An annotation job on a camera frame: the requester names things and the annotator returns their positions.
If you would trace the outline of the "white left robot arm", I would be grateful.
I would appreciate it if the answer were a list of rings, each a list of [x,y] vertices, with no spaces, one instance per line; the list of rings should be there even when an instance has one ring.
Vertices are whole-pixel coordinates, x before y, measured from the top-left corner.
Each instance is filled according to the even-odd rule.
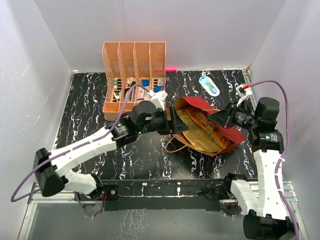
[[[163,109],[143,100],[132,111],[121,113],[115,121],[80,141],[52,151],[45,148],[36,151],[34,168],[40,192],[43,197],[51,197],[61,191],[72,191],[98,200],[104,194],[100,178],[93,173],[74,172],[73,168],[133,143],[141,134],[173,135],[188,130],[174,106]]]

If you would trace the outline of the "red brown paper bag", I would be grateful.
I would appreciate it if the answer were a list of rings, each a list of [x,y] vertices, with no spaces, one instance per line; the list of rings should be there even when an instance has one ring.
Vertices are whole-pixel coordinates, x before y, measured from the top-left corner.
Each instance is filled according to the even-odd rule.
[[[166,143],[164,150],[175,153],[183,148],[191,148],[199,153],[214,157],[223,153],[230,153],[245,136],[235,127],[223,128],[208,120],[208,116],[219,112],[200,96],[180,97],[174,103],[181,120],[189,130],[173,134]]]

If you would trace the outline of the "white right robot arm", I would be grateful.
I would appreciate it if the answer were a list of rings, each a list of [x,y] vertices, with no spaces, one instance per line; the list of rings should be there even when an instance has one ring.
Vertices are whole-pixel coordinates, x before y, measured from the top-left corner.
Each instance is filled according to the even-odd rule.
[[[248,130],[257,167],[258,196],[244,175],[229,173],[223,194],[236,198],[241,208],[243,232],[251,240],[290,240],[298,237],[299,225],[284,196],[282,154],[283,135],[276,130],[280,103],[270,97],[259,99],[255,111],[242,101],[231,101],[223,110],[208,115],[208,120],[229,129],[234,125]]]

